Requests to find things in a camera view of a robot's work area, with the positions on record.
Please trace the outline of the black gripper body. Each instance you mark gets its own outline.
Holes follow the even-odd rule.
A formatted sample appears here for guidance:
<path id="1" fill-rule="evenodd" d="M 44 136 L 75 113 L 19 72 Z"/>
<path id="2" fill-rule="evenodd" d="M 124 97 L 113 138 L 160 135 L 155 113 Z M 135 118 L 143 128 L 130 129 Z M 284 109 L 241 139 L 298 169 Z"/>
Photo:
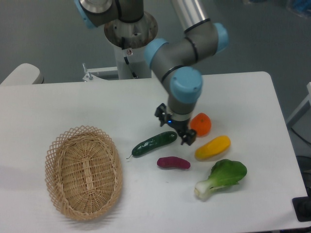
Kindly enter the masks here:
<path id="1" fill-rule="evenodd" d="M 176 113 L 167 113 L 166 114 L 166 123 L 175 131 L 181 138 L 186 138 L 191 136 L 191 132 L 188 128 L 190 121 L 190 114 L 176 114 Z"/>

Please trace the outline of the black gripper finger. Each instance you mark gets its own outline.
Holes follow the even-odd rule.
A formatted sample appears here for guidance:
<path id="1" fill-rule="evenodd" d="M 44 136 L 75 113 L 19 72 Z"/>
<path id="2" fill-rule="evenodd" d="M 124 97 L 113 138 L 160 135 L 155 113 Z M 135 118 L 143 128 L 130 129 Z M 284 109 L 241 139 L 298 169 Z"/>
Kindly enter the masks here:
<path id="1" fill-rule="evenodd" d="M 188 146 L 191 146 L 196 140 L 196 136 L 197 132 L 194 129 L 187 129 L 185 132 L 180 134 L 182 139 L 181 145 L 187 144 Z"/>
<path id="2" fill-rule="evenodd" d="M 167 107 L 164 103 L 161 103 L 155 111 L 155 117 L 160 121 L 160 127 L 168 124 L 170 121 L 170 115 L 167 113 Z"/>

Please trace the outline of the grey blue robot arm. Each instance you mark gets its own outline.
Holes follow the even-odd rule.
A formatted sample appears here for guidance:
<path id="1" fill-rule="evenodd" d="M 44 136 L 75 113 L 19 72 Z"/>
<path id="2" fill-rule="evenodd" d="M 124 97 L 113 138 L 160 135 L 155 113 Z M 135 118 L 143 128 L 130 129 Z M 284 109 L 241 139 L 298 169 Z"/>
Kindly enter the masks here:
<path id="1" fill-rule="evenodd" d="M 185 37 L 169 43 L 157 38 L 157 22 L 141 0 L 77 0 L 75 5 L 89 28 L 104 27 L 114 48 L 119 79 L 155 74 L 169 95 L 155 116 L 161 125 L 175 129 L 182 143 L 191 145 L 196 131 L 188 124 L 203 86 L 202 75 L 193 65 L 227 47 L 224 26 L 210 21 L 201 1 L 174 0 Z"/>

